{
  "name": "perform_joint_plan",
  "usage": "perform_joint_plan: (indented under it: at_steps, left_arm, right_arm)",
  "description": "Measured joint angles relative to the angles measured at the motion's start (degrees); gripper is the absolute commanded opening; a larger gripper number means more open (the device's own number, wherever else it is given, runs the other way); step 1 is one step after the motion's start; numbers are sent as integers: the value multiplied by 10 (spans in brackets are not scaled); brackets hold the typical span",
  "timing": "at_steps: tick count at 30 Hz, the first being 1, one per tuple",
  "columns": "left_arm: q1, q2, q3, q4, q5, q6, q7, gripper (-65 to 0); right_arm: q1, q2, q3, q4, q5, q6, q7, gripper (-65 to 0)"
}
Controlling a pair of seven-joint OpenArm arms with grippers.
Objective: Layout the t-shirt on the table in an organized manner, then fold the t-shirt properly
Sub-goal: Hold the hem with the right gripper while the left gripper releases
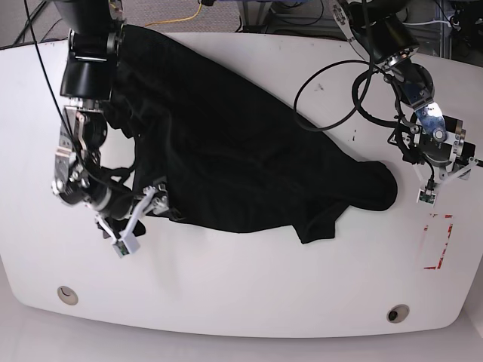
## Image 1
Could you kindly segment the black robot arm image left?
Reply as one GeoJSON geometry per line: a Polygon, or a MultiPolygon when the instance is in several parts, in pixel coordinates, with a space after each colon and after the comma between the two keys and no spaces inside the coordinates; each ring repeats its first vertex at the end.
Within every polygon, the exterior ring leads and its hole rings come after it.
{"type": "Polygon", "coordinates": [[[112,95],[122,43],[120,1],[56,1],[70,28],[66,68],[60,87],[69,99],[61,115],[55,155],[53,191],[69,205],[85,203],[97,214],[97,225],[114,244],[144,235],[140,221],[158,211],[163,191],[140,195],[125,186],[135,167],[109,169],[100,163],[108,131],[106,107],[112,95]]]}

